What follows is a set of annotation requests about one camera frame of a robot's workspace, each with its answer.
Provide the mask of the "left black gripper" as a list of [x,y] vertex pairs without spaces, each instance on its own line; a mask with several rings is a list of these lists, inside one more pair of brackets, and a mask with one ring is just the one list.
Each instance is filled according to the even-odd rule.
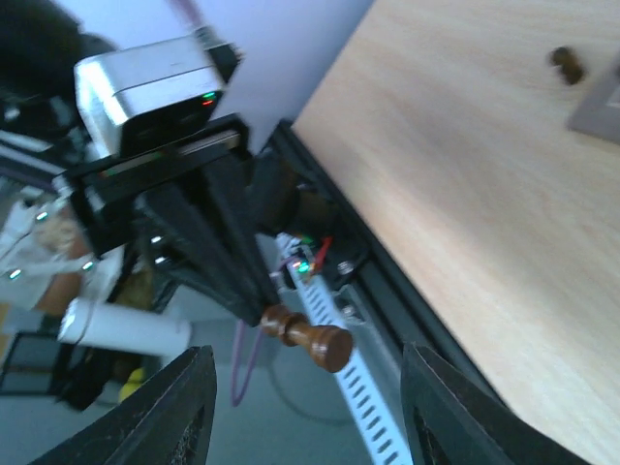
[[133,241],[149,264],[206,295],[249,326],[280,298],[269,278],[244,197],[242,172],[206,164],[250,158],[249,126],[217,118],[190,136],[125,159],[67,170],[67,201],[97,257]]

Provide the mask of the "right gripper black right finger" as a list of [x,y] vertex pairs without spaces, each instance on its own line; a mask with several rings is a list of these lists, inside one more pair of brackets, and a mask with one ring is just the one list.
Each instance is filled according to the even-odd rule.
[[587,464],[424,346],[404,346],[401,403],[415,464]]

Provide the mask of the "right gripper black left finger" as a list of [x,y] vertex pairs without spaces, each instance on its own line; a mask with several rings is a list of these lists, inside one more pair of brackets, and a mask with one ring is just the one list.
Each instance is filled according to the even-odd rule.
[[215,404],[212,348],[191,347],[114,409],[33,462],[202,465]]

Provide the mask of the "dark knight piece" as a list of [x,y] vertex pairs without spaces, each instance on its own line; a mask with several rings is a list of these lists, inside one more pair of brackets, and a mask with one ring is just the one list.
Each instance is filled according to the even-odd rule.
[[586,76],[586,70],[572,47],[555,48],[549,55],[549,63],[567,85],[576,85]]

